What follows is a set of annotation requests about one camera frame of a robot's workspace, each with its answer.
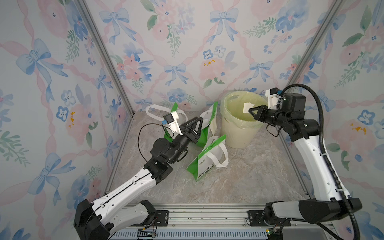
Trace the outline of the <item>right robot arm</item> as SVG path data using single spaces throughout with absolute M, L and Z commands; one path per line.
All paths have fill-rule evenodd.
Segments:
M 264 210 L 266 223 L 275 225 L 284 219 L 292 219 L 317 224 L 341 220 L 362 209 L 360 199 L 350 196 L 333 164 L 325 161 L 328 153 L 321 146 L 324 140 L 316 120 L 304 119 L 303 111 L 285 113 L 265 105 L 250 108 L 249 113 L 255 120 L 278 126 L 289 134 L 305 162 L 315 194 L 310 200 L 267 203 Z

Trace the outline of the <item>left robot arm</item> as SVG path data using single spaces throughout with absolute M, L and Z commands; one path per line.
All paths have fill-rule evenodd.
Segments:
M 174 131 L 173 141 L 157 139 L 150 151 L 151 158 L 131 179 L 105 196 L 77 206 L 74 228 L 81 240 L 108 240 L 127 227 L 149 226 L 155 221 L 156 209 L 141 201 L 129 209 L 126 205 L 143 192 L 163 181 L 188 152 L 189 143 L 197 143 L 202 132 L 203 118 L 195 117 Z

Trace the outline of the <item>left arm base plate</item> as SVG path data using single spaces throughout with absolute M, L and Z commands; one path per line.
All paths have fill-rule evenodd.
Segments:
M 156 210 L 153 213 L 149 213 L 148 217 L 139 224 L 131 225 L 131 227 L 167 227 L 169 222 L 168 210 Z

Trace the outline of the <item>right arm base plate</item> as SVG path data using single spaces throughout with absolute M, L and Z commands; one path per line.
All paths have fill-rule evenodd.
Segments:
M 262 210 L 249 210 L 247 211 L 247 215 L 246 224 L 250 227 L 277 228 L 285 221 L 285 219 L 278 219 L 268 222 L 267 217 Z

